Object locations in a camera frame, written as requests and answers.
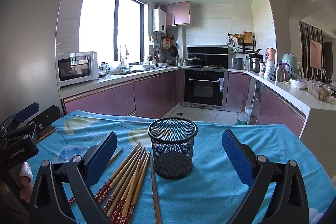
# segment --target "black mesh pen holder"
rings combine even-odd
[[[183,118],[163,118],[152,122],[148,135],[152,139],[156,173],[168,179],[179,179],[193,168],[194,138],[197,125]]]

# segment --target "cutting board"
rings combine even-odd
[[[252,32],[244,32],[244,42],[245,44],[254,45]]]

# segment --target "curtain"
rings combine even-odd
[[[313,40],[314,44],[321,44],[322,47],[322,31],[312,25],[300,21],[301,43],[302,43],[302,67],[303,77],[307,79],[316,79],[322,76],[322,70],[316,68],[315,64],[311,64],[310,44]]]

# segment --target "kitchen sink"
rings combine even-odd
[[[137,72],[142,72],[142,71],[148,71],[145,69],[141,69],[141,70],[130,70],[130,71],[125,71],[125,72],[121,72],[121,73],[116,73],[115,75],[129,75],[131,73],[137,73]]]

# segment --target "oven handle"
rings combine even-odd
[[[191,78],[189,78],[189,81],[201,81],[201,82],[214,82],[214,83],[219,83],[219,80],[217,80],[217,81],[212,81],[212,80],[198,80],[198,79],[191,79]]]

